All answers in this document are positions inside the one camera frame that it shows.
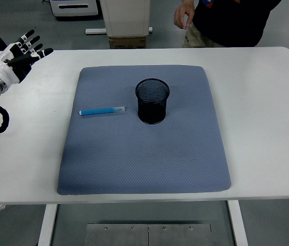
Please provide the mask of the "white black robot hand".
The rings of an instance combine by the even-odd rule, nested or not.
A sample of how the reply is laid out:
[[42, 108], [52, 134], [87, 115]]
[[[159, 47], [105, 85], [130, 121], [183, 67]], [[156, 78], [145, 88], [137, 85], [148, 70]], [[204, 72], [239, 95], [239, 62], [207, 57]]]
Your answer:
[[53, 52], [52, 48], [43, 49], [38, 43], [40, 36], [33, 36], [34, 33], [34, 30], [28, 31], [0, 54], [1, 93], [22, 82], [37, 61]]

